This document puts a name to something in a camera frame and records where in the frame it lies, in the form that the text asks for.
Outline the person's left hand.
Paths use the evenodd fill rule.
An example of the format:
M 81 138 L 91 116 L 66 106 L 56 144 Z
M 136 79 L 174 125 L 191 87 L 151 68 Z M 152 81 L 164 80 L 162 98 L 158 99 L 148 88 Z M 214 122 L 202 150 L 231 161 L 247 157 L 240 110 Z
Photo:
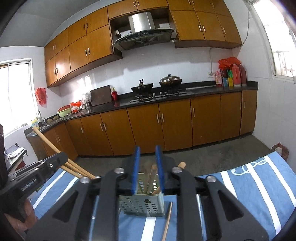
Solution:
M 35 210 L 33 209 L 29 198 L 24 200 L 23 207 L 20 208 L 20 212 L 20 218 L 13 217 L 7 213 L 4 213 L 4 215 L 15 231 L 25 232 L 26 230 L 31 229 L 39 219 L 35 214 Z

